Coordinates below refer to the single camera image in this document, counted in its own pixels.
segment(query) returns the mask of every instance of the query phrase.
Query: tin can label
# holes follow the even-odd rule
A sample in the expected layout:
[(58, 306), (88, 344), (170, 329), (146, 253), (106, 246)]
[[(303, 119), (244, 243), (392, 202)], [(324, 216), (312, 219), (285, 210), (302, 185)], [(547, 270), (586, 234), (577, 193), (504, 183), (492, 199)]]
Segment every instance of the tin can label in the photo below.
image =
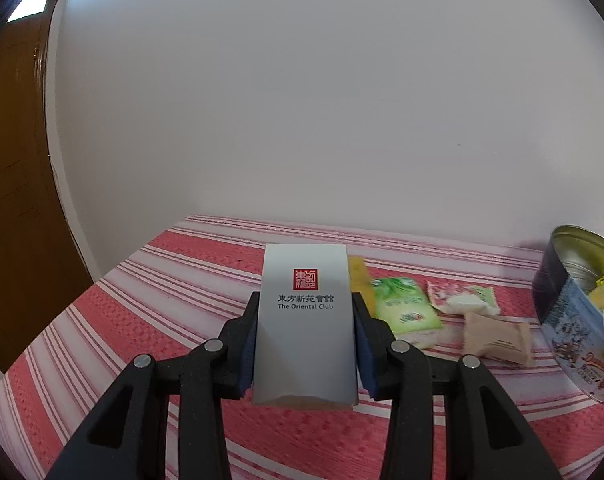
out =
[(558, 364), (573, 383), (604, 402), (602, 314), (571, 278), (566, 280), (541, 328)]

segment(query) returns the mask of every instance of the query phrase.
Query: metal tin can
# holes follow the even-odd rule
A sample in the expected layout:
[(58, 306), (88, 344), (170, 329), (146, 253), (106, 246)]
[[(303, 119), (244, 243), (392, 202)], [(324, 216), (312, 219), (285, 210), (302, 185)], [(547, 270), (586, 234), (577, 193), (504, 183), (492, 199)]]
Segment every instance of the metal tin can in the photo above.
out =
[(533, 279), (533, 303), (557, 363), (599, 402), (604, 402), (604, 317), (587, 294), (603, 275), (604, 238), (563, 225), (551, 233)]

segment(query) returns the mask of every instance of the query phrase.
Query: white wall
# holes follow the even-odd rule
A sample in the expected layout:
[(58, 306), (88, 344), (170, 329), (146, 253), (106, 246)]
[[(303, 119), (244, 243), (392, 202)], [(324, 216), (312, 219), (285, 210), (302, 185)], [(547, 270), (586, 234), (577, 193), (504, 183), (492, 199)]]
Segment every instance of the white wall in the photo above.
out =
[[(53, 178), (56, 183), (56, 189), (58, 190), (58, 196), (60, 197), (62, 209), (64, 210), (64, 217), (66, 218), (66, 222), (68, 223), (71, 232), (73, 233), (74, 241), (79, 249), (80, 254), (82, 254), (86, 268), (88, 269), (92, 278), (97, 281), (105, 272), (103, 272), (98, 266), (98, 263), (93, 256), (92, 247), (89, 244), (89, 241), (86, 239), (84, 228), (80, 223), (77, 209), (74, 205), (74, 200), (69, 189), (68, 178), (66, 177), (64, 156), (62, 155), (62, 149), (60, 146), (60, 133), (58, 132), (56, 68), (58, 65), (58, 36), (60, 34), (60, 21), (62, 15), (64, 14), (65, 6), (66, 0), (57, 0), (48, 29), (47, 62), (45, 65), (44, 76), (44, 107), (47, 127), (48, 154), (51, 161), (51, 167), (53, 168)], [(60, 89), (58, 93), (62, 94), (63, 91), (63, 89)]]
[(587, 0), (68, 0), (56, 121), (105, 272), (189, 212), (604, 234)]

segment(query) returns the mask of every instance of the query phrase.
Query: yellow snack packet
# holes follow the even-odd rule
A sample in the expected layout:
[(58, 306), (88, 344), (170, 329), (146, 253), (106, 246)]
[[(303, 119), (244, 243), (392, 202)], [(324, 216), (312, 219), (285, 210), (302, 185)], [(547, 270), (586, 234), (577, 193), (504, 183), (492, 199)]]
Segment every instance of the yellow snack packet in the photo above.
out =
[(361, 256), (348, 256), (349, 262), (349, 281), (351, 283), (351, 292), (359, 292), (367, 306), (371, 317), (376, 312), (376, 298), (373, 295), (373, 288), (370, 281), (371, 276)]
[(600, 312), (604, 312), (604, 276), (595, 282), (596, 287), (589, 293), (589, 300)]

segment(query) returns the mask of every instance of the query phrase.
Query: red square seal logo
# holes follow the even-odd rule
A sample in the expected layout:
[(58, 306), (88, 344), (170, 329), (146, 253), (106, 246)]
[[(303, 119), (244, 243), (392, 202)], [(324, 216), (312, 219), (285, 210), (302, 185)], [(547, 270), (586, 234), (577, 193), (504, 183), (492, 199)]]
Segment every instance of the red square seal logo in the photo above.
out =
[(293, 269), (293, 290), (317, 290), (317, 269)]

